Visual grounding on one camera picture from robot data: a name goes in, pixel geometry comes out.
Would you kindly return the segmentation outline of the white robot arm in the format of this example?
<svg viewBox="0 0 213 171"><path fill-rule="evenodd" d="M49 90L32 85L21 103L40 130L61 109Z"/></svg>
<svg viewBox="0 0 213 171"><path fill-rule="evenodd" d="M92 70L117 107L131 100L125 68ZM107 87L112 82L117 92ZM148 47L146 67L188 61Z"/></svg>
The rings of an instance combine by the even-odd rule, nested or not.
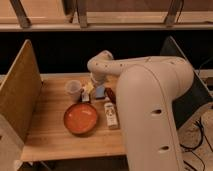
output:
<svg viewBox="0 0 213 171"><path fill-rule="evenodd" d="M118 77L116 105L130 171L184 171L172 102L192 86L194 72L181 57L115 60L108 51L87 68L96 84Z"/></svg>

